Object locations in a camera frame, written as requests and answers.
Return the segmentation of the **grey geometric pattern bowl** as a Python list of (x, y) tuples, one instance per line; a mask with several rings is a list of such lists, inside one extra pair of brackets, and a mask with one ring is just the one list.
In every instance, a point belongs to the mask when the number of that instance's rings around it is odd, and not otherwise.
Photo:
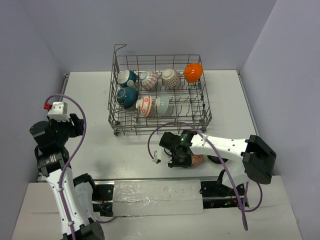
[(166, 69), (162, 73), (161, 79), (164, 87), (174, 88), (181, 81), (181, 75), (174, 69)]

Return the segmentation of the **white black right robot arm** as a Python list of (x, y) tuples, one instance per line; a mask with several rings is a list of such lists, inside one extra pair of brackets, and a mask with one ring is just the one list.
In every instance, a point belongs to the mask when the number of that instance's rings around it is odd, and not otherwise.
[(227, 170), (217, 183), (217, 190), (223, 196), (250, 180), (270, 184), (277, 157), (275, 151), (257, 135), (250, 135), (248, 139), (228, 139), (200, 135), (192, 130), (184, 130), (181, 135), (165, 132), (159, 146), (169, 152), (160, 156), (168, 160), (170, 168), (190, 168), (192, 157), (198, 155), (226, 160)]

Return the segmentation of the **orange floral pattern bowl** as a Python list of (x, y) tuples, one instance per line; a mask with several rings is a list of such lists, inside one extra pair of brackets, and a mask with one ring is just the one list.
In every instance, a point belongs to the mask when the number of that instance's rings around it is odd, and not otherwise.
[(138, 99), (136, 101), (135, 107), (142, 116), (147, 117), (151, 111), (152, 105), (153, 99), (150, 95), (148, 95)]

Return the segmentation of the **white bowl red diamond pattern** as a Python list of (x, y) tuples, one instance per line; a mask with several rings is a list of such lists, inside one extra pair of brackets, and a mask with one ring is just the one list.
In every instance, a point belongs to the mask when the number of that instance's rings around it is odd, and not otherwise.
[(151, 90), (158, 81), (158, 75), (153, 70), (147, 70), (140, 74), (139, 79), (143, 89)]

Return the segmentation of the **blue triangle pattern bowl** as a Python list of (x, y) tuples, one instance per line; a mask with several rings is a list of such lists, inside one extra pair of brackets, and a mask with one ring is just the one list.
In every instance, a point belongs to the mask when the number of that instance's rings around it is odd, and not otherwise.
[(123, 70), (117, 77), (117, 83), (122, 88), (133, 87), (137, 81), (137, 75), (132, 70)]

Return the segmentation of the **orange diamond pattern bowl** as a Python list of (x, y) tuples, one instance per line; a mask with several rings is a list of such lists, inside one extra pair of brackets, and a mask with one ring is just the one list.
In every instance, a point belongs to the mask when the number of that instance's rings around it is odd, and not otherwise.
[(204, 159), (203, 155), (192, 155), (191, 156), (191, 167), (194, 168), (194, 167), (201, 165), (203, 162), (203, 159)]

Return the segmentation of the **pale green bowl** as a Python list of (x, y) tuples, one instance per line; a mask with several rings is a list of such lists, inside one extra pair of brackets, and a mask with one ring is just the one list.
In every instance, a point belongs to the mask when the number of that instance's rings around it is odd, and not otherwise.
[(168, 96), (159, 96), (153, 100), (152, 106), (155, 107), (156, 113), (164, 116), (168, 110), (170, 99)]

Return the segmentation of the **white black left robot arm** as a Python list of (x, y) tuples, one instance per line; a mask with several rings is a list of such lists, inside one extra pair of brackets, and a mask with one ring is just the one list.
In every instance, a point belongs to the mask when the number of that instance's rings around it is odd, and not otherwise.
[(103, 240), (105, 235), (92, 204), (98, 187), (87, 173), (73, 178), (71, 155), (65, 147), (69, 138), (83, 135), (84, 120), (71, 113), (66, 121), (39, 121), (29, 132), (37, 143), (37, 168), (50, 185), (57, 204), (62, 239)]

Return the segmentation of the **plain white bowl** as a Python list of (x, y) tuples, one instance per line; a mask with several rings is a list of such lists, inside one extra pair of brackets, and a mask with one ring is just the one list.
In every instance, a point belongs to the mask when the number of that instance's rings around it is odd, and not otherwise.
[(188, 83), (195, 83), (201, 78), (203, 72), (203, 67), (199, 63), (188, 64), (184, 69), (185, 80)]

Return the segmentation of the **dark bowl beige inside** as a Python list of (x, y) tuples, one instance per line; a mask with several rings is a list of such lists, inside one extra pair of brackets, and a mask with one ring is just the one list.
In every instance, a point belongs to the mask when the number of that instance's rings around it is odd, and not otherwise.
[(116, 93), (116, 100), (119, 105), (128, 109), (132, 107), (138, 99), (138, 92), (132, 87), (122, 87)]

